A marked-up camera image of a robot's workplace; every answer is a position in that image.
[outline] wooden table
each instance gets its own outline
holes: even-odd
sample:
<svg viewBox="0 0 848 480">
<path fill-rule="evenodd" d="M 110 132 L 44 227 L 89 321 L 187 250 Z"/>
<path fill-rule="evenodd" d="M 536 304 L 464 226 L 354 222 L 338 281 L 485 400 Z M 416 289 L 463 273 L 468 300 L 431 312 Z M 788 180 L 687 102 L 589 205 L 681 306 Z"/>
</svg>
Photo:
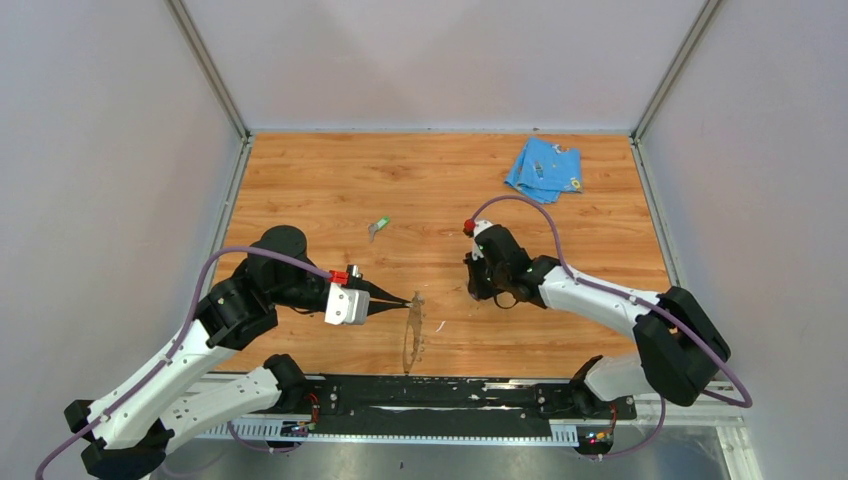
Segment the wooden table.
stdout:
<svg viewBox="0 0 848 480">
<path fill-rule="evenodd" d="M 568 262 L 627 286 L 665 290 L 668 278 L 624 136 L 539 135 L 582 153 L 584 194 L 547 207 Z M 606 327 L 565 312 L 521 304 L 510 310 L 466 293 L 462 223 L 489 198 L 515 193 L 503 179 L 525 135 L 262 134 L 256 139 L 226 245 L 245 245 L 269 227 L 306 233 L 308 256 L 325 270 L 357 264 L 396 295 L 420 291 L 423 345 L 413 374 L 568 377 L 597 354 L 634 351 Z M 391 223 L 368 242 L 367 226 Z M 531 257 L 556 255 L 542 216 L 501 202 L 481 218 L 501 223 Z M 242 260 L 225 257 L 216 274 Z M 506 302 L 511 302 L 506 295 Z M 332 326 L 280 308 L 279 326 L 221 366 L 245 371 L 289 353 L 305 372 L 403 373 L 407 311 Z M 411 345 L 412 338 L 406 340 Z"/>
</svg>

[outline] blue cloth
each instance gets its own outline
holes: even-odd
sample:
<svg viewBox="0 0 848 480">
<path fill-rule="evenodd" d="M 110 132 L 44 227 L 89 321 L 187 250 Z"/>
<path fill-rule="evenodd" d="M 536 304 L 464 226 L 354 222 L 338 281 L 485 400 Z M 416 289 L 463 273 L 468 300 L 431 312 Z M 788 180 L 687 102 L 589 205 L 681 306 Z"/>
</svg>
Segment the blue cloth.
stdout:
<svg viewBox="0 0 848 480">
<path fill-rule="evenodd" d="M 583 193 L 580 150 L 529 138 L 504 183 L 539 203 L 554 203 L 560 192 Z"/>
</svg>

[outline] white wall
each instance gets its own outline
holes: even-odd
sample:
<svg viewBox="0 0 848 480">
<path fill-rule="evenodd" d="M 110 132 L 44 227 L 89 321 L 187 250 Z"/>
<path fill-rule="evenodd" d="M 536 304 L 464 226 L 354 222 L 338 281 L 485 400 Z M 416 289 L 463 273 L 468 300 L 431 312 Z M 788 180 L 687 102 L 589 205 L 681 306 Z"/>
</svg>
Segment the white wall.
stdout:
<svg viewBox="0 0 848 480">
<path fill-rule="evenodd" d="M 185 314 L 237 139 L 164 2 L 0 4 L 0 478 Z M 82 478 L 78 444 L 47 478 Z"/>
<path fill-rule="evenodd" d="M 636 126 L 703 0 L 189 0 L 254 129 Z"/>
<path fill-rule="evenodd" d="M 767 479 L 848 468 L 848 3 L 728 0 L 645 145 Z"/>
</svg>

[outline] black cable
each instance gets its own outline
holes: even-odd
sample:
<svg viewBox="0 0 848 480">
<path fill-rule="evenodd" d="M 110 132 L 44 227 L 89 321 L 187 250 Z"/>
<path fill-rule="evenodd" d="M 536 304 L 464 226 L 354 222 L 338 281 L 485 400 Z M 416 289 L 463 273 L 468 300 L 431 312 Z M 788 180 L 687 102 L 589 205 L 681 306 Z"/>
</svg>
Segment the black cable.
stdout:
<svg viewBox="0 0 848 480">
<path fill-rule="evenodd" d="M 514 307 L 514 306 L 516 306 L 516 305 L 518 305 L 518 299 L 517 299 L 517 298 L 515 298 L 515 297 L 512 297 L 512 299 L 513 299 L 513 300 L 515 300 L 515 303 L 513 303 L 512 305 L 510 305 L 510 306 L 508 306 L 508 307 L 504 307 L 503 305 L 501 305 L 501 304 L 500 304 L 500 302 L 498 302 L 498 296 L 499 296 L 499 295 L 495 295 L 495 305 L 497 305 L 497 306 L 498 306 L 498 308 L 501 308 L 501 309 L 503 309 L 503 310 L 509 310 L 510 308 L 512 308 L 512 307 Z"/>
</svg>

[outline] purple cable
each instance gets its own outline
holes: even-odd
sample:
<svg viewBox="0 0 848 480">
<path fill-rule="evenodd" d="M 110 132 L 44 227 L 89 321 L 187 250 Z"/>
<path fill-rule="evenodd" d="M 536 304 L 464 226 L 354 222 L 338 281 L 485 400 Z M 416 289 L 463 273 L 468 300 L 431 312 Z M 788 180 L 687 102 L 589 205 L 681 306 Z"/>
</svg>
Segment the purple cable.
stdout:
<svg viewBox="0 0 848 480">
<path fill-rule="evenodd" d="M 197 284 L 195 285 L 194 293 L 191 296 L 191 303 L 189 304 L 188 314 L 186 315 L 186 318 L 183 321 L 182 326 L 180 327 L 180 331 L 177 334 L 175 341 L 171 344 L 171 347 L 168 348 L 168 351 L 165 352 L 165 357 L 168 360 L 173 358 L 174 353 L 176 353 L 176 351 L 180 348 L 180 345 L 182 345 L 183 341 L 185 340 L 185 337 L 188 335 L 188 331 L 191 328 L 191 322 L 194 320 L 194 313 L 197 310 L 197 302 L 200 301 L 200 293 L 203 290 L 203 282 L 204 282 L 204 280 L 206 280 L 206 275 L 209 273 L 209 269 L 212 268 L 212 265 L 219 258 L 221 258 L 222 256 L 224 256 L 228 253 L 247 253 L 247 254 L 251 254 L 251 255 L 259 255 L 259 256 L 262 256 L 262 257 L 268 257 L 268 258 L 271 258 L 273 260 L 278 260 L 280 262 L 288 263 L 289 265 L 293 265 L 295 267 L 302 268 L 303 270 L 306 270 L 309 273 L 314 273 L 315 275 L 318 275 L 319 277 L 323 277 L 323 278 L 332 277 L 332 275 L 330 275 L 329 272 L 325 272 L 324 270 L 321 270 L 320 268 L 316 267 L 315 265 L 311 265 L 309 263 L 300 261 L 300 260 L 293 258 L 293 257 L 290 257 L 288 255 L 283 255 L 282 253 L 272 252 L 271 250 L 266 250 L 264 248 L 226 247 L 226 248 L 222 248 L 222 249 L 218 250 L 217 252 L 215 252 L 211 256 L 209 256 L 209 258 L 206 259 L 206 262 L 204 262 L 203 266 L 200 268 L 200 275 L 197 278 Z M 167 363 L 166 360 L 160 360 L 158 363 L 156 363 L 156 365 L 154 365 L 153 368 L 151 368 L 150 371 L 147 372 L 147 374 L 138 381 L 138 383 L 133 385 L 123 395 L 118 397 L 118 399 L 115 400 L 114 403 L 112 403 L 108 407 L 104 408 L 103 412 L 100 414 L 100 416 L 98 418 L 95 418 L 94 420 L 92 420 L 88 425 L 83 427 L 79 432 L 75 433 L 73 436 L 71 436 L 70 438 L 65 440 L 61 445 L 56 447 L 55 450 L 50 452 L 44 458 L 44 460 L 41 461 L 41 463 L 38 465 L 38 468 L 35 470 L 35 479 L 36 480 L 43 480 L 44 479 L 44 470 L 47 468 L 48 465 L 50 465 L 50 462 L 55 460 L 56 457 L 58 457 L 62 452 L 67 450 L 68 447 L 73 445 L 74 442 L 76 442 L 77 440 L 82 438 L 86 433 L 94 430 L 94 428 L 97 427 L 97 425 L 100 424 L 101 418 L 103 416 L 106 416 L 107 418 L 110 417 L 112 415 L 112 413 L 115 412 L 115 410 L 120 408 L 121 405 L 126 403 L 127 400 L 132 398 L 133 395 L 135 395 L 136 393 L 138 393 L 139 390 L 144 388 L 144 386 L 147 385 L 150 382 L 150 380 L 153 379 L 153 377 L 155 377 L 157 373 L 159 373 L 159 371 L 161 371 L 163 368 L 165 368 L 166 363 Z"/>
<path fill-rule="evenodd" d="M 565 271 L 566 275 L 568 275 L 572 279 L 575 279 L 578 283 L 586 285 L 587 287 L 595 288 L 595 289 L 601 290 L 603 292 L 607 292 L 607 293 L 616 295 L 616 296 L 621 297 L 621 298 L 623 298 L 627 301 L 630 301 L 631 297 L 632 297 L 633 301 L 635 301 L 639 305 L 646 307 L 653 312 L 656 312 L 658 315 L 662 316 L 663 318 L 665 318 L 666 320 L 671 322 L 671 324 L 674 325 L 675 327 L 677 327 L 677 329 L 679 331 L 683 332 L 687 337 L 689 337 L 689 339 L 691 339 L 695 343 L 695 345 L 697 345 L 698 348 L 700 348 L 707 355 L 707 357 L 709 357 L 709 359 L 713 363 L 715 363 L 715 365 L 718 367 L 718 369 L 727 376 L 727 378 L 730 380 L 730 383 L 733 384 L 733 387 L 736 390 L 739 391 L 740 395 L 742 395 L 742 400 L 737 400 L 735 398 L 727 397 L 725 395 L 721 395 L 719 393 L 715 393 L 715 392 L 711 392 L 711 391 L 707 391 L 707 390 L 705 390 L 701 393 L 703 393 L 704 395 L 706 395 L 708 397 L 712 397 L 712 398 L 715 398 L 717 400 L 721 400 L 723 402 L 726 402 L 730 405 L 735 405 L 737 407 L 750 408 L 754 404 L 753 399 L 751 398 L 751 394 L 748 392 L 748 389 L 745 388 L 745 385 L 742 384 L 742 381 L 739 379 L 739 377 L 736 376 L 736 373 L 734 373 L 733 370 L 731 370 L 730 367 L 728 367 L 727 364 L 721 358 L 719 358 L 719 356 L 709 347 L 709 345 L 706 344 L 706 342 L 701 340 L 701 338 L 698 337 L 695 334 L 695 332 L 693 332 L 692 329 L 687 327 L 680 319 L 678 319 L 677 317 L 675 317 L 671 313 L 663 310 L 662 308 L 658 307 L 657 305 L 654 305 L 653 303 L 651 303 L 651 302 L 649 302 L 649 301 L 647 301 L 643 298 L 637 297 L 635 295 L 631 296 L 629 293 L 621 291 L 617 288 L 609 287 L 607 285 L 602 285 L 600 283 L 593 282 L 591 280 L 587 280 L 587 279 L 582 278 L 580 276 L 577 276 L 575 278 L 574 272 L 571 270 L 571 267 L 568 266 L 568 263 L 565 261 L 565 255 L 563 255 L 563 253 L 562 253 L 562 243 L 561 243 L 560 238 L 559 238 L 559 232 L 557 231 L 556 223 L 554 222 L 554 219 L 551 217 L 551 215 L 548 212 L 546 212 L 545 209 L 542 207 L 542 205 L 540 205 L 538 202 L 533 201 L 533 200 L 526 198 L 526 197 L 519 196 L 519 195 L 501 195 L 501 196 L 495 197 L 495 198 L 487 201 L 483 205 L 481 205 L 480 208 L 478 208 L 477 211 L 474 212 L 474 214 L 471 216 L 471 220 L 476 221 L 477 216 L 479 216 L 480 213 L 486 207 L 488 207 L 489 205 L 491 205 L 493 203 L 500 202 L 502 200 L 518 200 L 519 202 L 524 202 L 524 203 L 532 206 L 536 210 L 538 210 L 545 217 L 545 220 L 547 220 L 548 225 L 551 227 L 551 233 L 553 233 L 553 236 L 554 236 L 554 243 L 556 244 L 556 250 L 557 250 L 557 256 L 559 257 L 559 263 L 562 266 L 562 269 Z M 657 434 L 662 429 L 663 423 L 665 422 L 665 399 L 660 397 L 660 400 L 661 400 L 661 406 L 662 406 L 662 413 L 660 414 L 660 420 L 657 423 L 657 428 L 654 430 L 654 432 L 651 433 L 651 435 L 649 435 L 647 438 L 645 438 L 645 440 L 643 440 L 638 445 L 631 447 L 631 448 L 628 448 L 626 450 L 623 450 L 621 452 L 611 454 L 611 455 L 604 455 L 604 457 L 615 458 L 615 457 L 624 456 L 624 455 L 636 452 L 637 450 L 641 450 L 642 448 L 646 447 L 649 443 L 654 441 Z"/>
<path fill-rule="evenodd" d="M 215 465 L 216 463 L 218 463 L 218 460 L 220 460 L 221 458 L 224 457 L 224 452 L 225 452 L 225 450 L 221 450 L 220 452 L 218 452 L 218 455 L 215 455 L 215 458 L 213 458 L 212 460 L 207 462 L 205 465 L 203 465 L 202 467 L 195 468 L 194 470 L 191 470 L 191 471 L 188 471 L 188 472 L 175 472 L 175 471 L 171 470 L 170 468 L 168 468 L 168 466 L 165 465 L 165 462 L 162 462 L 162 465 L 159 465 L 159 470 L 162 470 L 162 473 L 164 473 L 165 475 L 167 475 L 171 478 L 191 478 L 191 477 L 194 477 L 195 475 L 200 475 L 201 473 L 206 471 L 206 469 L 208 469 L 212 465 Z"/>
<path fill-rule="evenodd" d="M 239 445 L 241 445 L 245 448 L 248 448 L 250 450 L 253 450 L 254 452 L 270 453 L 270 454 L 273 455 L 275 453 L 291 452 L 293 450 L 297 450 L 298 447 L 303 445 L 303 443 L 298 443 L 297 445 L 295 445 L 293 447 L 280 447 L 280 448 L 257 447 L 256 445 L 251 445 L 251 444 L 247 443 L 247 440 L 238 436 L 238 433 L 236 432 L 235 427 L 233 427 L 233 422 L 227 422 L 227 431 L 230 432 L 230 436 L 233 437 L 233 439 L 236 442 L 238 442 Z"/>
</svg>

